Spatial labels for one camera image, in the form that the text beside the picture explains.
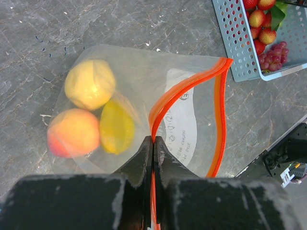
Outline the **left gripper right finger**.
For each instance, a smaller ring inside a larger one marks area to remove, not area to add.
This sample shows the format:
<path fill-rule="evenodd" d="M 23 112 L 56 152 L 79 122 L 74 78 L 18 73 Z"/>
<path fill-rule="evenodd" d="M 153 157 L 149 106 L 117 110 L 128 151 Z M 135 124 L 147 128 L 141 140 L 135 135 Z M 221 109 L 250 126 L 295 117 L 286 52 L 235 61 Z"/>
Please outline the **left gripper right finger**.
<path fill-rule="evenodd" d="M 155 214 L 162 230 L 302 230 L 273 179 L 201 178 L 154 143 Z"/>

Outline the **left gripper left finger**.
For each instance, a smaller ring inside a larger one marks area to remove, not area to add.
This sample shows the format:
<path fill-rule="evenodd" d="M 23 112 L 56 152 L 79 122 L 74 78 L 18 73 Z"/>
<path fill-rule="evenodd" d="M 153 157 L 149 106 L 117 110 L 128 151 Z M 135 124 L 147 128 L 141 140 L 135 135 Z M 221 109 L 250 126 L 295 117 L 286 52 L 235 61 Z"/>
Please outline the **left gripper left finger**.
<path fill-rule="evenodd" d="M 20 179 L 0 212 L 3 230 L 145 230 L 151 225 L 153 142 L 112 174 L 46 174 Z"/>

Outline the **yellow star fruit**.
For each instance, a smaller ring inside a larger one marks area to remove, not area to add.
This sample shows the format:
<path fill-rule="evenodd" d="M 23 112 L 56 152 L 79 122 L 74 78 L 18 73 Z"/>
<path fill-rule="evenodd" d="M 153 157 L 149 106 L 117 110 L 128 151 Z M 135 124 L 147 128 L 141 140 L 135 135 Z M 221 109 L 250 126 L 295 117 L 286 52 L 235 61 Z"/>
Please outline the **yellow star fruit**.
<path fill-rule="evenodd" d="M 117 101 L 110 100 L 102 110 L 99 132 L 104 151 L 119 155 L 132 145 L 135 124 L 129 113 Z"/>

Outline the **orange peach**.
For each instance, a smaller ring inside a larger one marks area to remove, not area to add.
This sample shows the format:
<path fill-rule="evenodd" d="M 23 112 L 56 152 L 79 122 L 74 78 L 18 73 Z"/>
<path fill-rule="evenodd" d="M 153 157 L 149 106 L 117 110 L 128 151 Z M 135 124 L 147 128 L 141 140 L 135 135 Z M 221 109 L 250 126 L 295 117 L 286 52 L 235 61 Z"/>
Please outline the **orange peach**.
<path fill-rule="evenodd" d="M 99 147 L 99 121 L 83 109 L 66 110 L 49 124 L 47 143 L 57 157 L 84 156 Z"/>

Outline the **clear zip top bag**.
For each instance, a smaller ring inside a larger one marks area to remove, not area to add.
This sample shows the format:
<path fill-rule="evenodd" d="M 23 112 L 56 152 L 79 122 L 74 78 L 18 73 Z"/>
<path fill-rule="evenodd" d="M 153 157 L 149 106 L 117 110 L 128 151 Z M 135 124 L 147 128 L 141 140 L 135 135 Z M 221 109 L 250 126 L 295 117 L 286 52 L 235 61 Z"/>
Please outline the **clear zip top bag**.
<path fill-rule="evenodd" d="M 55 174 L 112 174 L 140 148 L 144 138 L 161 137 L 169 152 L 198 177 L 215 177 L 226 144 L 225 84 L 233 60 L 225 57 L 187 56 L 135 48 L 97 45 L 84 50 L 79 63 L 106 61 L 115 77 L 110 100 L 132 117 L 135 136 L 123 153 L 107 153 L 101 146 L 80 157 L 48 155 Z M 77 107 L 65 94 L 64 84 L 51 121 Z M 99 121 L 105 104 L 92 113 Z M 155 226 L 154 153 L 151 173 L 151 225 Z"/>

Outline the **yellow lemon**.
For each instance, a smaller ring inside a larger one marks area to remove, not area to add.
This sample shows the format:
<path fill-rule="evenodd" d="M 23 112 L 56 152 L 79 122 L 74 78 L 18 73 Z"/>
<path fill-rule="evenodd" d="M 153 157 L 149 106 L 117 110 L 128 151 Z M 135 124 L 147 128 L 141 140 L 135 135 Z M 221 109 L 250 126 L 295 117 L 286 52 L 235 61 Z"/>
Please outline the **yellow lemon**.
<path fill-rule="evenodd" d="M 88 111 L 106 104 L 115 88 L 116 81 L 109 64 L 100 59 L 86 60 L 74 66 L 64 84 L 68 99 Z"/>

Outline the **purple grapes bunch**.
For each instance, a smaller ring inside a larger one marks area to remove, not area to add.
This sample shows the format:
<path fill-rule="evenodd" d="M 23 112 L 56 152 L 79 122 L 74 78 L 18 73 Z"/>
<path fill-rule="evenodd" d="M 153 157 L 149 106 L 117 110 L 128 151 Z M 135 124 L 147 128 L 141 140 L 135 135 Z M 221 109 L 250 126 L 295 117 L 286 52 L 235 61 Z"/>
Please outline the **purple grapes bunch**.
<path fill-rule="evenodd" d="M 258 56 L 261 72 L 264 74 L 280 70 L 288 62 L 288 53 L 286 41 L 274 44 L 270 50 Z"/>

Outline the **light blue plastic basket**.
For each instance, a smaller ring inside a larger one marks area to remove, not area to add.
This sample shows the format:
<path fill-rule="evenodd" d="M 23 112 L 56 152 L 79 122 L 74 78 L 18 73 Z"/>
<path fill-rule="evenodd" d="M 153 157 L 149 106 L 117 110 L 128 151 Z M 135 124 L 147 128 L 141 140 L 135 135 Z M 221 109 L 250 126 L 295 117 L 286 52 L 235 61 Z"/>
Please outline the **light blue plastic basket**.
<path fill-rule="evenodd" d="M 277 31 L 276 42 L 285 41 L 289 49 L 287 62 L 275 72 L 262 74 L 252 41 L 247 16 L 241 0 L 214 0 L 213 7 L 219 23 L 228 58 L 233 59 L 234 81 L 254 79 L 270 81 L 307 67 L 307 10 L 290 5 Z"/>

